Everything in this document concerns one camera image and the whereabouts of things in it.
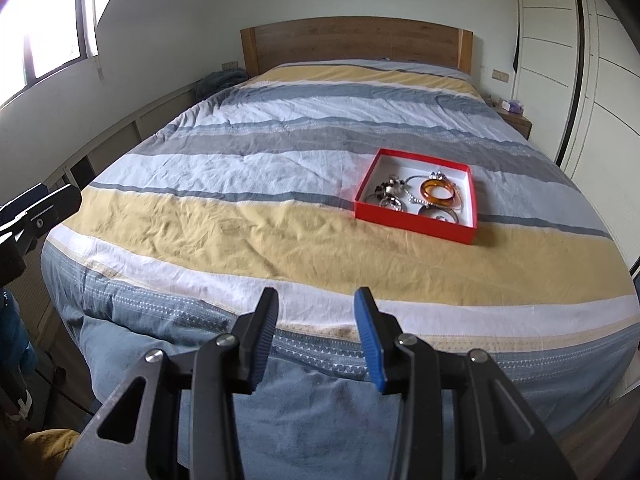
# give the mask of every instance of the bed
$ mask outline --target bed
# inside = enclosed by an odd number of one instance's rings
[[[145,351],[197,348],[274,286],[264,380],[236,399],[247,478],[386,478],[398,400],[360,352],[367,285],[437,349],[489,351],[553,434],[600,405],[638,346],[638,297],[584,196],[471,84],[473,34],[347,16],[241,38],[252,78],[107,168],[47,238],[44,279],[97,398]],[[471,246],[353,218],[380,147],[470,165]]]

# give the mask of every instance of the blue gripper pad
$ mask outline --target blue gripper pad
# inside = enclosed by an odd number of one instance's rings
[[[259,333],[258,340],[255,343],[253,366],[248,378],[248,383],[251,384],[253,389],[255,389],[262,380],[264,370],[267,367],[271,341],[273,340],[273,333],[276,330],[276,322],[278,321],[278,293],[274,288],[267,287],[264,289],[258,302],[258,307],[260,307],[260,304],[263,302],[267,303],[265,307],[267,312],[262,320],[262,331]]]
[[[379,392],[383,392],[386,385],[385,369],[380,338],[374,325],[372,314],[376,314],[378,308],[373,297],[366,287],[356,290],[353,297],[353,313],[356,318],[356,325],[360,333],[360,343],[362,351],[367,361],[367,368],[371,382],[376,385]]]

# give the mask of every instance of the wooden headboard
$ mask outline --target wooden headboard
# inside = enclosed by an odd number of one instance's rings
[[[332,16],[270,23],[240,31],[244,65],[254,77],[280,65],[329,59],[417,61],[471,72],[474,35],[437,23]]]

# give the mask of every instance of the yellow stripe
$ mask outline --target yellow stripe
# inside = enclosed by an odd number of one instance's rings
[[[305,283],[380,300],[574,304],[635,290],[603,237],[483,223],[472,246],[295,202],[233,204],[87,187],[66,225],[188,269]]]
[[[371,68],[352,65],[301,65],[273,68],[258,77],[254,77],[245,85],[255,82],[296,82],[296,81],[333,81],[333,82],[379,82],[404,86],[423,87],[440,90],[451,90],[480,98],[471,83],[453,77],[430,74],[415,74],[389,70],[382,72]]]
[[[121,274],[117,270],[111,267],[105,266],[102,263],[95,260],[87,259],[82,254],[71,251],[68,247],[60,243],[55,238],[48,238],[48,241],[53,244],[59,251],[65,254],[71,260],[81,264],[88,269],[99,272],[103,276],[121,280],[130,283],[133,286],[147,288],[148,283],[141,283],[137,280],[131,279],[129,276]],[[167,293],[165,289],[155,289],[161,293]],[[228,306],[224,306],[225,310],[240,314]],[[577,332],[573,334],[562,334],[553,336],[479,336],[479,335],[467,335],[467,336],[455,336],[455,335],[439,335],[439,334],[424,334],[416,333],[420,338],[427,341],[437,350],[443,350],[447,352],[466,352],[471,348],[484,348],[490,352],[529,352],[529,351],[542,351],[552,350],[558,348],[567,348],[570,346],[576,346],[583,343],[588,343],[601,339],[603,337],[615,334],[635,323],[640,322],[640,314],[630,316],[626,319],[601,326],[596,329],[586,330],[583,332]],[[350,326],[309,326],[308,324],[301,324],[292,320],[278,322],[278,327],[283,330],[289,330],[299,334],[311,335],[311,336],[323,336],[336,339],[343,339],[353,342],[359,342],[360,337],[358,330],[353,325]]]

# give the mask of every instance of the yellow cloth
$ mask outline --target yellow cloth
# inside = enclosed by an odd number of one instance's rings
[[[254,77],[239,86],[251,87],[263,82],[300,83],[300,82],[335,82],[335,83],[377,83],[402,87],[420,87],[433,90],[453,91],[481,99],[480,94],[471,83],[455,77],[441,75],[417,74],[398,70],[377,70],[353,65],[301,65],[281,66],[273,68],[258,77]]]
[[[348,295],[354,283],[370,283],[379,300],[577,304],[635,293],[612,240],[552,229],[480,222],[467,246],[305,203],[228,203],[95,187],[84,188],[82,209],[65,225],[186,269]]]
[[[66,454],[78,440],[73,430],[47,430],[31,433],[22,441],[21,454],[38,480],[54,480]]]

